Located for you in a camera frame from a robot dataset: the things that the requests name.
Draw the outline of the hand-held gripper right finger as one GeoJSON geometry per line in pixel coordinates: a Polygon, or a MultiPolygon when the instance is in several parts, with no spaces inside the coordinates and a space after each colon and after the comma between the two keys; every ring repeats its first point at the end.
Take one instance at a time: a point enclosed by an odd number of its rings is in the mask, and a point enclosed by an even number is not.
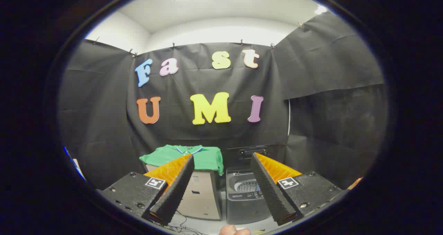
{"type": "Polygon", "coordinates": [[[302,173],[260,153],[250,166],[278,225],[318,213],[348,193],[315,171],[302,173]]]}

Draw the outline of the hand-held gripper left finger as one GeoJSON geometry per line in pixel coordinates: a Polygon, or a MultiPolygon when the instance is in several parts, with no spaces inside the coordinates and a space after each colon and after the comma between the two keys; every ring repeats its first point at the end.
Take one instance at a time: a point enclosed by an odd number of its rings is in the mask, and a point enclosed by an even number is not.
{"type": "Polygon", "coordinates": [[[195,168],[192,154],[185,154],[156,169],[130,172],[99,194],[115,207],[166,226],[177,211],[195,168]]]}

